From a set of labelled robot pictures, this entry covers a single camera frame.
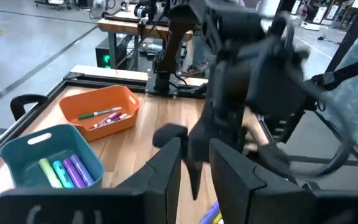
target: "yellow marker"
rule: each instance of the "yellow marker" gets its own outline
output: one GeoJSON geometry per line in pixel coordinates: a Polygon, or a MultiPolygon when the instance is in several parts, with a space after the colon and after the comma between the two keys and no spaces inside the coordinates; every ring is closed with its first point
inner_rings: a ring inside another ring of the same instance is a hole
{"type": "Polygon", "coordinates": [[[221,221],[221,219],[222,219],[222,213],[219,212],[219,214],[212,221],[212,224],[219,224],[219,221],[221,221]]]}
{"type": "Polygon", "coordinates": [[[62,183],[60,183],[60,180],[57,178],[55,172],[53,171],[53,168],[50,166],[49,161],[47,159],[40,159],[38,161],[38,164],[40,164],[42,171],[47,176],[47,179],[52,187],[63,188],[62,183]]]}

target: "table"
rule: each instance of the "table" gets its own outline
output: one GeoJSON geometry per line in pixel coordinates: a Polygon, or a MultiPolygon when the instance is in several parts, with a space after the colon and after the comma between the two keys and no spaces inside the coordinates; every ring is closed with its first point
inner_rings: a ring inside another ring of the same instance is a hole
{"type": "MultiPolygon", "coordinates": [[[[1,136],[0,147],[9,139],[12,139],[15,134],[16,136],[23,136],[56,124],[66,123],[67,121],[58,105],[59,100],[66,96],[111,85],[111,83],[103,81],[106,77],[146,80],[147,74],[77,65],[68,76],[47,94],[49,102],[45,106],[34,107],[26,112],[20,120],[1,136]],[[86,82],[81,80],[80,77],[77,80],[69,78],[69,75],[72,77],[73,74],[79,73],[92,76],[93,81],[86,82]]],[[[186,81],[189,85],[195,86],[201,85],[207,80],[187,78],[186,81]]],[[[140,100],[136,126],[90,143],[91,148],[104,165],[104,188],[112,188],[121,183],[140,169],[157,152],[158,149],[151,144],[154,130],[168,122],[188,126],[190,130],[199,118],[203,108],[203,100],[194,98],[171,99],[151,95],[145,96],[142,93],[136,93],[136,95],[140,100]]],[[[252,135],[255,136],[255,140],[259,144],[268,143],[259,120],[249,110],[246,110],[244,114],[243,123],[251,130],[252,135]]],[[[0,158],[0,193],[11,188],[13,188],[13,183],[9,169],[0,158]]],[[[188,172],[182,163],[177,223],[198,223],[215,201],[216,195],[209,165],[204,164],[200,193],[198,199],[193,201],[188,172]]]]}
{"type": "MultiPolygon", "coordinates": [[[[135,5],[129,5],[129,11],[119,11],[114,14],[114,16],[127,18],[127,19],[137,19],[134,16],[133,10],[135,5]]],[[[116,45],[117,38],[116,34],[127,34],[134,36],[134,48],[139,48],[139,30],[137,27],[138,23],[136,22],[123,22],[123,21],[113,21],[109,19],[101,19],[98,22],[98,27],[101,31],[108,33],[108,41],[109,41],[109,52],[110,52],[110,67],[116,67],[116,45]]],[[[168,35],[168,27],[156,26],[155,29],[151,30],[152,25],[147,25],[145,27],[145,34],[149,34],[149,37],[161,38],[160,35],[164,38],[168,35]]],[[[188,31],[183,37],[183,41],[189,41],[193,36],[192,31],[188,31]]],[[[134,66],[136,69],[138,68],[138,50],[134,50],[133,58],[134,58],[134,66]]]]}

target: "teal plastic bin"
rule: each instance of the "teal plastic bin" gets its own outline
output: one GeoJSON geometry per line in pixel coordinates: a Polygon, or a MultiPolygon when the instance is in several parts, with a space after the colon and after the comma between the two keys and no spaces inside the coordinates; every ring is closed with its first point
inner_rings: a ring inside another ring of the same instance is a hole
{"type": "Polygon", "coordinates": [[[1,157],[9,167],[15,187],[49,186],[38,161],[47,158],[50,165],[77,154],[94,179],[90,187],[101,187],[103,165],[77,129],[68,124],[56,125],[14,139],[2,147],[1,157]]]}

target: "orange plastic bin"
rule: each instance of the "orange plastic bin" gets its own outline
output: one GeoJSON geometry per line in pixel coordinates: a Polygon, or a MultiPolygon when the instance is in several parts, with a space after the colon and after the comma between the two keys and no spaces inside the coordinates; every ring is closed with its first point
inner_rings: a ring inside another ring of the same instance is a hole
{"type": "Polygon", "coordinates": [[[139,99],[125,86],[116,85],[64,97],[60,100],[59,105],[66,120],[79,130],[86,141],[91,142],[133,127],[139,110],[139,99]],[[116,107],[122,108],[117,112],[126,113],[130,117],[99,128],[94,128],[94,125],[106,119],[111,113],[88,119],[78,119],[84,114],[116,107]]]}

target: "marker in orange basket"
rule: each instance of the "marker in orange basket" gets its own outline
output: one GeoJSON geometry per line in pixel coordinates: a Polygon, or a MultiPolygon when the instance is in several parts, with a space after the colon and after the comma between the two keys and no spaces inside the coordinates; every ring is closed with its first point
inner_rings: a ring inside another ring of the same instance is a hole
{"type": "Polygon", "coordinates": [[[112,113],[106,119],[103,119],[102,121],[98,122],[97,124],[94,124],[93,127],[94,128],[102,127],[107,123],[107,120],[109,120],[109,119],[114,120],[114,119],[120,117],[120,115],[122,115],[120,112],[112,113]]]}
{"type": "Polygon", "coordinates": [[[119,121],[119,120],[122,120],[122,119],[124,119],[124,118],[126,118],[128,116],[128,114],[122,114],[122,115],[120,115],[118,118],[116,118],[116,119],[112,119],[112,120],[107,120],[107,123],[114,123],[114,122],[116,122],[116,121],[119,121]]]}
{"type": "Polygon", "coordinates": [[[121,120],[121,119],[124,119],[124,118],[127,116],[127,114],[121,114],[121,113],[119,113],[119,114],[120,114],[119,116],[115,116],[115,117],[113,117],[113,118],[107,119],[107,121],[104,122],[104,123],[103,123],[102,125],[100,125],[99,127],[102,127],[102,126],[105,126],[105,125],[108,125],[108,124],[113,124],[114,122],[119,121],[119,120],[121,120]]]}
{"type": "Polygon", "coordinates": [[[97,111],[97,112],[93,112],[93,113],[88,113],[88,114],[84,114],[84,115],[79,116],[78,119],[93,118],[94,116],[99,116],[99,115],[102,115],[102,114],[119,111],[121,109],[122,109],[121,107],[116,107],[116,108],[111,108],[111,109],[107,109],[107,110],[101,110],[101,111],[97,111]]]}

